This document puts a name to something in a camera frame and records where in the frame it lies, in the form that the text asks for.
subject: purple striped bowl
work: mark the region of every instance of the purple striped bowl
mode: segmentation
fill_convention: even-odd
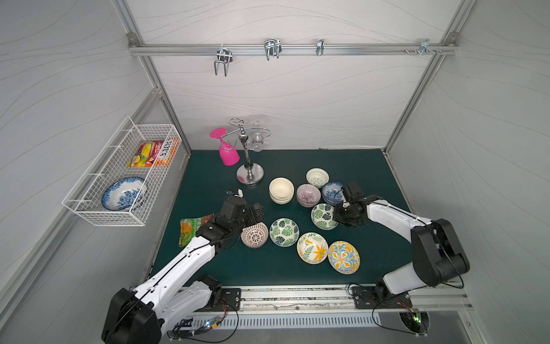
[[[306,208],[312,208],[321,200],[321,192],[311,184],[302,184],[296,189],[298,203]]]

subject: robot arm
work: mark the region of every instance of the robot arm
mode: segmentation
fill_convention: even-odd
[[[219,303],[221,284],[206,276],[182,288],[244,227],[263,222],[263,207],[250,207],[229,196],[219,214],[212,216],[170,263],[133,291],[122,288],[112,299],[101,339],[107,344],[158,343],[189,313]]]
[[[365,197],[359,185],[342,188],[345,202],[334,209],[334,220],[346,226],[378,222],[404,237],[412,246],[412,262],[382,277],[377,295],[387,299],[425,285],[436,286],[470,270],[470,263],[453,226],[397,208],[376,195]]]

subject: vent grille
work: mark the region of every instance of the vent grille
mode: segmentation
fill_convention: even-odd
[[[193,329],[204,325],[212,316],[196,315]],[[374,319],[380,324],[378,313]],[[228,315],[218,326],[220,329],[233,329],[237,325],[237,316]],[[239,329],[303,329],[316,327],[372,327],[376,326],[368,313],[331,313],[331,314],[243,314],[239,315]]]

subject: wire basket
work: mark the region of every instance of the wire basket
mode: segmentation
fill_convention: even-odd
[[[140,144],[149,140],[164,141],[152,166],[127,167]],[[65,197],[63,205],[95,226],[144,226],[181,142],[171,124],[134,124],[128,117]],[[129,210],[104,208],[101,199],[105,191],[128,177],[145,180]]]

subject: chrome stand base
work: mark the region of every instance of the chrome stand base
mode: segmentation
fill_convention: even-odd
[[[257,163],[252,163],[252,168],[247,170],[244,165],[237,170],[237,179],[248,187],[258,185],[263,178],[263,168]]]

